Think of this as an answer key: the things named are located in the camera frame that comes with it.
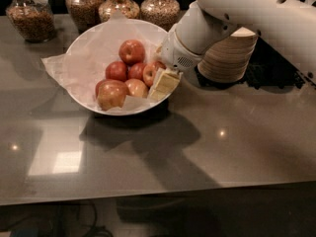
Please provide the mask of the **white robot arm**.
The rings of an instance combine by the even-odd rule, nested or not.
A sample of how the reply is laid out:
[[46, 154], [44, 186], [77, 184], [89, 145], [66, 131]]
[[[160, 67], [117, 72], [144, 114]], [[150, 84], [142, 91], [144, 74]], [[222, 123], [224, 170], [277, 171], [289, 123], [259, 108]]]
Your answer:
[[156, 56], [181, 71], [246, 28], [303, 74], [316, 71], [316, 8], [299, 0], [196, 0], [165, 35]]

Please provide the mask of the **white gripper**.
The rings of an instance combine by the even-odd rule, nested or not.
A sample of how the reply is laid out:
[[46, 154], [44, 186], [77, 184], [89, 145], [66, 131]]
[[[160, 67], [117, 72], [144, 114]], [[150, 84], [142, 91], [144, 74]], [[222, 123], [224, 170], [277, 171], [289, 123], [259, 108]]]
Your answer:
[[[156, 48], [157, 58], [170, 68], [180, 71], [195, 68], [202, 59], [201, 55], [187, 50], [179, 41], [174, 25]], [[179, 85], [181, 73], [177, 70], [159, 68], [149, 90], [149, 99], [162, 101]]]

